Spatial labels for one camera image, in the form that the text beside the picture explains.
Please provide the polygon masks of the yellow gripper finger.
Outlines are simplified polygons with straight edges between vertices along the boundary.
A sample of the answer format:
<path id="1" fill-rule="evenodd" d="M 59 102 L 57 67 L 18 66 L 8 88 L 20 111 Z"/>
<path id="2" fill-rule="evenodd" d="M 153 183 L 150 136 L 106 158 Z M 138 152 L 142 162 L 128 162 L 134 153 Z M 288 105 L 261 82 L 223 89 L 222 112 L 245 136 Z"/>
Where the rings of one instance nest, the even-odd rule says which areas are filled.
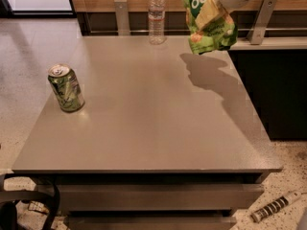
<path id="1" fill-rule="evenodd" d="M 227 16 L 227 11 L 219 0 L 203 0 L 198 3 L 198 7 L 200 10 L 195 23 L 199 31 L 202 31 L 211 22 Z"/>

